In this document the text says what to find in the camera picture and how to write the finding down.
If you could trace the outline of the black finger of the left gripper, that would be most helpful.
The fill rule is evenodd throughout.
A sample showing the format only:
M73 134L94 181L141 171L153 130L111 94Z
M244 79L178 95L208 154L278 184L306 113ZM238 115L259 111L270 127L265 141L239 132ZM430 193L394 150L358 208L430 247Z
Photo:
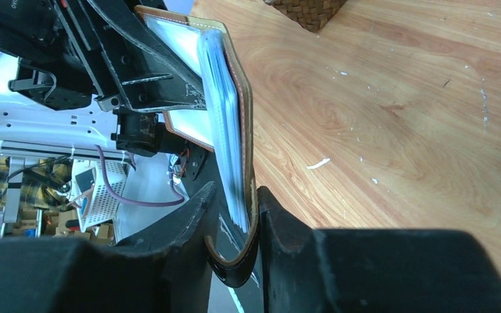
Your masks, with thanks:
M149 26L163 1L89 1L96 30L124 105L138 113L204 110L204 87L166 35Z

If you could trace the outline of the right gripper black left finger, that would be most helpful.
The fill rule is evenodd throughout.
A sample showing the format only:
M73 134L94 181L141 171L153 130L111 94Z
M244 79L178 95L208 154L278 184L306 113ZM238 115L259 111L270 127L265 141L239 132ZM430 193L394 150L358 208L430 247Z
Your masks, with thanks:
M0 312L206 312L204 239L217 188L115 246L77 237L0 239Z

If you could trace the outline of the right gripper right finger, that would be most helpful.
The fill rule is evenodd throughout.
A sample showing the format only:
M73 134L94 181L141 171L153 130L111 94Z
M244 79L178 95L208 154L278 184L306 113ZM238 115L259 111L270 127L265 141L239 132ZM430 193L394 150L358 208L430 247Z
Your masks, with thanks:
M266 312L501 312L501 276L469 233L313 229L262 186Z

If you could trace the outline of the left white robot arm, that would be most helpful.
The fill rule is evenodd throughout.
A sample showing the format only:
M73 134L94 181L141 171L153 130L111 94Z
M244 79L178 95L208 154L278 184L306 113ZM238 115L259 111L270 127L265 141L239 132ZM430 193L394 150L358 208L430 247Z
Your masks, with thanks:
M0 141L86 157L183 152L167 114L205 109L181 55L186 21L162 1L0 1Z

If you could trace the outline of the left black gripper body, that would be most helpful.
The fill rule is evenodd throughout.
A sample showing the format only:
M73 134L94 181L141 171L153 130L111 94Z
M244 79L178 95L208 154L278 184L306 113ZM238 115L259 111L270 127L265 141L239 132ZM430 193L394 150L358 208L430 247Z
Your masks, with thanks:
M55 111L85 108L92 101L105 112L121 105L87 1L9 1L8 14L43 53L18 58L11 91Z

